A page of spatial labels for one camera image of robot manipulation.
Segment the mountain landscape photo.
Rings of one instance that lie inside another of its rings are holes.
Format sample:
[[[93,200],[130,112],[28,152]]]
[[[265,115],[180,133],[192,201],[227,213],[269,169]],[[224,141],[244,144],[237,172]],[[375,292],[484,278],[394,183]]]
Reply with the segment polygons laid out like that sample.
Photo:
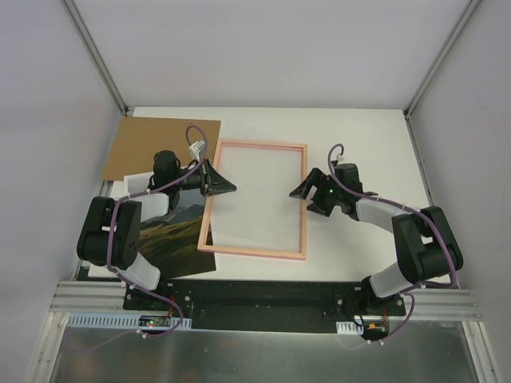
[[[199,191],[183,191],[174,210],[141,223],[139,252],[166,278],[216,270],[215,255],[197,249],[204,205]]]

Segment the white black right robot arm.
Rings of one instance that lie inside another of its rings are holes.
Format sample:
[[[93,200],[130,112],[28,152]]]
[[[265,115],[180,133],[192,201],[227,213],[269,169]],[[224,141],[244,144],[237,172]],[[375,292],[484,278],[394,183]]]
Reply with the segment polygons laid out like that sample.
[[[344,307],[352,314],[380,314],[401,293],[420,285],[442,287],[438,278],[449,276],[456,285],[464,259],[444,211],[430,206],[415,209],[364,191],[355,164],[334,161],[327,175],[313,168],[289,194],[310,199],[307,210],[328,217],[335,207],[354,221],[370,223],[393,235],[396,261],[364,278],[360,291]]]

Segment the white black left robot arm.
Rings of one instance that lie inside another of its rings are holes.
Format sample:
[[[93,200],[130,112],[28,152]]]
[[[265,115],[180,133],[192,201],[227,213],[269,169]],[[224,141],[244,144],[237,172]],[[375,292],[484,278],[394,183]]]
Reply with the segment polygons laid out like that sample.
[[[153,157],[153,174],[144,191],[118,200],[92,199],[77,242],[77,256],[97,267],[105,267],[121,281],[142,289],[141,301],[150,310],[168,303],[168,290],[160,285],[160,269],[139,251],[141,223],[166,216],[175,210],[180,192],[198,190],[205,197],[235,192],[210,160],[193,160],[182,168],[176,154],[160,151]]]

